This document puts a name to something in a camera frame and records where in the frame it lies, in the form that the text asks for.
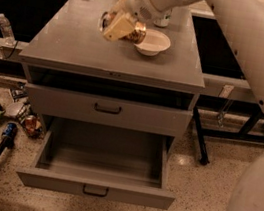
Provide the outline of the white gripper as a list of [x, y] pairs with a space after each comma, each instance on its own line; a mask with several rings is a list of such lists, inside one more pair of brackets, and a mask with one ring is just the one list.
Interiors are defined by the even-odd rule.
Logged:
[[127, 12], [128, 9], [140, 21], [152, 21], [161, 16], [161, 11], [155, 8], [151, 0], [119, 0], [107, 14], [103, 31], [105, 39], [116, 41], [134, 31], [137, 20]]

